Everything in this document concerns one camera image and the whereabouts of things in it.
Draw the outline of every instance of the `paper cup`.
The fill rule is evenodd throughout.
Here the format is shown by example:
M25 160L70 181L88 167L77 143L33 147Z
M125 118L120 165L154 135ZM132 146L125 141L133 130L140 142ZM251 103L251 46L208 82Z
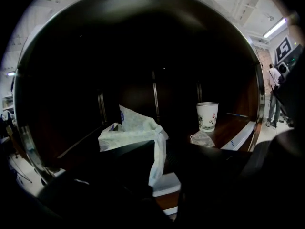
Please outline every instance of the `paper cup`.
M218 104L213 102L197 103L199 129L205 132L215 130Z

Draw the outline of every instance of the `ceiling light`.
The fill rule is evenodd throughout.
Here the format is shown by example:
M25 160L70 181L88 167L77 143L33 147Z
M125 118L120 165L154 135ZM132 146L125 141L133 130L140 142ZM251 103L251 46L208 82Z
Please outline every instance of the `ceiling light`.
M286 23L285 18L282 18L273 28L271 28L263 37L267 38Z

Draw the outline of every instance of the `person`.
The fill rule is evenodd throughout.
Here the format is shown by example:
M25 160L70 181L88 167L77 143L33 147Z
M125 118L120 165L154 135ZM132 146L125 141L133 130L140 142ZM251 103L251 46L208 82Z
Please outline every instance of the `person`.
M269 109L269 116L268 116L268 120L266 123L266 126L269 127L270 125L272 125L273 127L277 127L276 123L278 122L278 119L280 117L280 102L277 100L277 98L274 95L274 91L276 91L276 89L279 86L279 77L281 76L281 74L279 73L279 71L273 67L273 65L269 65L269 70L267 73L267 81L269 86L271 87L271 92L270 92L270 109Z

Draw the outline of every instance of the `white plastic bag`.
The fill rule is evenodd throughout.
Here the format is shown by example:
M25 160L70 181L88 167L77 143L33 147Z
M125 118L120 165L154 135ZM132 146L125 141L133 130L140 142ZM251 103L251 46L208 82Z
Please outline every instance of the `white plastic bag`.
M122 125L114 123L98 137L100 152L125 145L154 140L154 164L149 175L149 186L162 176L166 158L167 133L154 119L120 106Z
M204 146L204 147L214 147L215 144L213 140L208 136L204 131L196 132L194 135L191 135L191 143Z

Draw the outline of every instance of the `white floor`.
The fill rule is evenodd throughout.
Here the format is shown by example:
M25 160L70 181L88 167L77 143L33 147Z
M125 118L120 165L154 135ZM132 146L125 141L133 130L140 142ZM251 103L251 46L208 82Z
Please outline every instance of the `white floor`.
M289 127L286 123L278 122L277 128L267 127L264 122L262 125L261 133L258 137L257 143L272 140L277 134L288 130ZM38 193L43 189L43 185L41 183L41 177L35 172L34 168L24 160L20 155L16 159L15 155L11 155L10 164L23 176L26 175L31 182L27 181L23 177L19 176L20 181L22 182L24 188L29 191L31 194L37 196Z

